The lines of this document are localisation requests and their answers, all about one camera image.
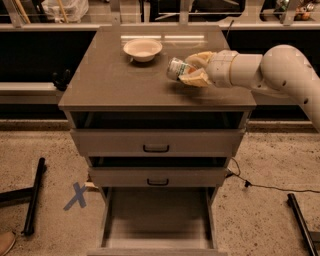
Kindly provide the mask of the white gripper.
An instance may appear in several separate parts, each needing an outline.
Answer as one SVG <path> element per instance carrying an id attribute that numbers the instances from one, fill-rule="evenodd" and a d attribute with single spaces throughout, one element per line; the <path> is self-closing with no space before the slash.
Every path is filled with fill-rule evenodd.
<path id="1" fill-rule="evenodd" d="M 182 83 L 194 87 L 208 87 L 212 83 L 218 88 L 230 88 L 231 65 L 237 55 L 236 51 L 230 50 L 222 50 L 215 54 L 211 51 L 192 54 L 185 62 L 198 70 L 180 75 L 179 79 Z"/>

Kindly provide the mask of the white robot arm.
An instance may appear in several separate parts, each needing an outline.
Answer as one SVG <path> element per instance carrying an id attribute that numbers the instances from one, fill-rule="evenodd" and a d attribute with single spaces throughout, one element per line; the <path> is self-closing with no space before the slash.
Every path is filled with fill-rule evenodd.
<path id="1" fill-rule="evenodd" d="M 291 98 L 320 131 L 320 78 L 301 51 L 278 45 L 265 54 L 200 52 L 185 60 L 178 79 L 189 86 L 243 87 L 265 95 Z"/>

